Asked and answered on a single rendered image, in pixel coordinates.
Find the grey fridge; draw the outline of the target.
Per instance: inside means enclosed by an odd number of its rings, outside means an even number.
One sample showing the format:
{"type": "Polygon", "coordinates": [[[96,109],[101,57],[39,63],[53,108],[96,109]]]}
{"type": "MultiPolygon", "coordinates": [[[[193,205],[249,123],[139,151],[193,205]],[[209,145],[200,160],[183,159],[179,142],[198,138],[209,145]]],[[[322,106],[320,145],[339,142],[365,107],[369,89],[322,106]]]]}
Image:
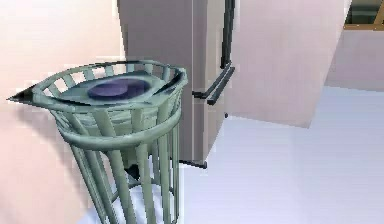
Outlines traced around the grey fridge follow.
{"type": "Polygon", "coordinates": [[[206,159],[228,114],[224,92],[210,106],[194,104],[192,92],[206,91],[221,65],[225,0],[117,0],[125,57],[182,67],[180,162],[205,169],[206,159]]]}

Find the green slatted waste bin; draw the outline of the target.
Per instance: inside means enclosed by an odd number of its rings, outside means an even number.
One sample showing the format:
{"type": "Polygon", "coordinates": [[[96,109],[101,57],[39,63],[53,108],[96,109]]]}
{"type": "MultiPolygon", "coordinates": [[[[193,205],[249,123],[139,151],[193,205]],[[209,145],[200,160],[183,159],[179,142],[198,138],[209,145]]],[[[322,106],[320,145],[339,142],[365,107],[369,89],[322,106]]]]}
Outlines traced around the green slatted waste bin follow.
{"type": "Polygon", "coordinates": [[[100,224],[177,224],[185,69],[152,60],[56,73],[12,96],[48,110],[100,224]]]}

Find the wooden framed window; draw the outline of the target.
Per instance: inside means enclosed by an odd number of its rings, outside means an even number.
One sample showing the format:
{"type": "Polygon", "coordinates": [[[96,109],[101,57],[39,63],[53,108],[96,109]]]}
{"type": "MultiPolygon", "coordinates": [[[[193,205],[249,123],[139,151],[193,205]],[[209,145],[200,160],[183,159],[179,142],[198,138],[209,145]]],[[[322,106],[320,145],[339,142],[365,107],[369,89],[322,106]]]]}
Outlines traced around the wooden framed window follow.
{"type": "Polygon", "coordinates": [[[384,0],[351,0],[344,29],[384,31],[384,0]]]}

